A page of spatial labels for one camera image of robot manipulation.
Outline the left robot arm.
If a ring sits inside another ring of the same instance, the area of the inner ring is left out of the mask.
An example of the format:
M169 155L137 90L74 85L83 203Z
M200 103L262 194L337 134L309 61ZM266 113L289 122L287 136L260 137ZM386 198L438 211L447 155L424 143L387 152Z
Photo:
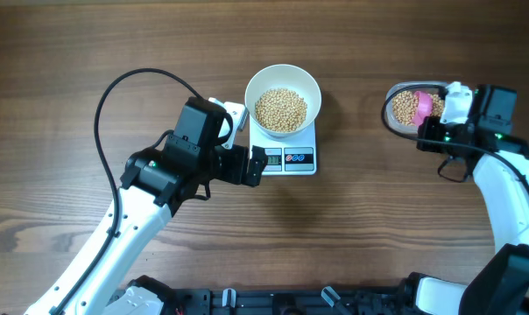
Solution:
M115 297L132 264L148 242L163 229L172 218L171 208L154 203L155 195L131 186L117 190L119 214L110 207L105 217L85 242L53 286L29 306L27 315L48 315L54 313L79 277L93 262L102 243L110 234L112 220L117 218L118 237L110 242L100 262L94 267L75 295L62 309L64 314L159 314L164 309L164 299L154 289L133 284L119 297Z

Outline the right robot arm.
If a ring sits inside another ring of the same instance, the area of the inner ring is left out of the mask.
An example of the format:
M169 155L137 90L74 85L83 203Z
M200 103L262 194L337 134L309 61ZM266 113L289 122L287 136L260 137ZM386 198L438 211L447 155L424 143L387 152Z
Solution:
M408 84L387 97L417 101L415 131L403 133L420 151L462 160L465 179L483 195L496 254L467 285L421 276L413 308L426 314L529 314L529 145L511 135L516 91L475 90L460 82Z

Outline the pink measuring scoop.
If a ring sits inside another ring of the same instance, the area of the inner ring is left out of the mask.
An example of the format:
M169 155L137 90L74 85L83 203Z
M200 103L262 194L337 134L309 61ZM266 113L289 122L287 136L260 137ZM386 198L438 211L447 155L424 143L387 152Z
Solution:
M418 106L412 118L412 123L419 127L432 114L433 99L430 94L422 91L416 91L413 96L418 102Z

